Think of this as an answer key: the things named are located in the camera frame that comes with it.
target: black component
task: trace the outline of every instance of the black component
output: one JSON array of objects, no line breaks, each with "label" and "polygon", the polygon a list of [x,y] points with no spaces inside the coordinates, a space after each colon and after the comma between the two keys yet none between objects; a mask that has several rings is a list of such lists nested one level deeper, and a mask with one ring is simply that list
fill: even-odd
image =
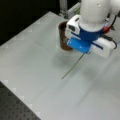
[{"label": "black component", "polygon": [[120,11],[119,11],[119,13],[118,13],[118,17],[120,17]]},{"label": "black component", "polygon": [[117,43],[116,43],[111,37],[109,37],[109,36],[107,36],[107,35],[104,35],[104,34],[101,35],[101,37],[107,39],[108,41],[114,42],[114,44],[115,44],[115,48],[114,48],[114,49],[117,48]]},{"label": "black component", "polygon": [[101,37],[105,38],[105,39],[107,39],[109,41],[113,41],[113,39],[111,37],[107,36],[107,35],[102,34]]},{"label": "black component", "polygon": [[75,27],[72,25],[69,25],[69,29],[71,29],[72,31],[75,31]]},{"label": "black component", "polygon": [[115,43],[115,48],[114,49],[116,49],[117,48],[117,43],[113,40],[113,42]]},{"label": "black component", "polygon": [[79,20],[79,18],[77,18],[75,21],[77,22]]},{"label": "black component", "polygon": [[111,30],[115,31],[115,27],[114,27],[114,26],[112,26],[112,27],[111,27]]}]

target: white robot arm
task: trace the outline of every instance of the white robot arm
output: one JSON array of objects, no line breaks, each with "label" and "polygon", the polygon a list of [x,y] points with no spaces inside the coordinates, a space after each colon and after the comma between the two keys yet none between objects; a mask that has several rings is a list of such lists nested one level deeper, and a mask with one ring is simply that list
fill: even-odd
[{"label": "white robot arm", "polygon": [[120,0],[82,0],[80,15],[68,21],[65,34],[68,46],[82,52],[108,57],[116,43],[104,36],[108,14],[120,16]]}]

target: wire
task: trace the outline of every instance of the wire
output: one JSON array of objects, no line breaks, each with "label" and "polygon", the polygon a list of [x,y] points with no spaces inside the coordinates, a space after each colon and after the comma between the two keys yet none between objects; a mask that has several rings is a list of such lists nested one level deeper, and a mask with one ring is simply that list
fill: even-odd
[{"label": "wire", "polygon": [[85,55],[85,53],[84,54],[82,54],[82,56],[80,56],[80,58],[78,59],[78,61],[73,65],[73,67],[62,77],[62,79],[64,79],[72,70],[73,70],[73,68],[78,64],[78,62],[83,58],[83,56]]}]

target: table surface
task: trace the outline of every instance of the table surface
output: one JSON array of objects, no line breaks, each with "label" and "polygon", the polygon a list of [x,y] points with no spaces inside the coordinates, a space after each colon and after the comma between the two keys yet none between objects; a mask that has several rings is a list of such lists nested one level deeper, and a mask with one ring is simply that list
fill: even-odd
[{"label": "table surface", "polygon": [[0,47],[0,80],[42,120],[120,120],[120,48],[104,59],[59,47],[49,12]]}]

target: white table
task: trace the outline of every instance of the white table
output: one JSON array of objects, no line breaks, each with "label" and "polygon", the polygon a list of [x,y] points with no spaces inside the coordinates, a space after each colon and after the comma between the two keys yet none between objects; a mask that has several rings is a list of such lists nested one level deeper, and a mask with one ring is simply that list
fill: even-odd
[{"label": "white table", "polygon": [[49,12],[0,47],[0,80],[42,120],[120,120],[120,48],[104,59],[59,47]]}]

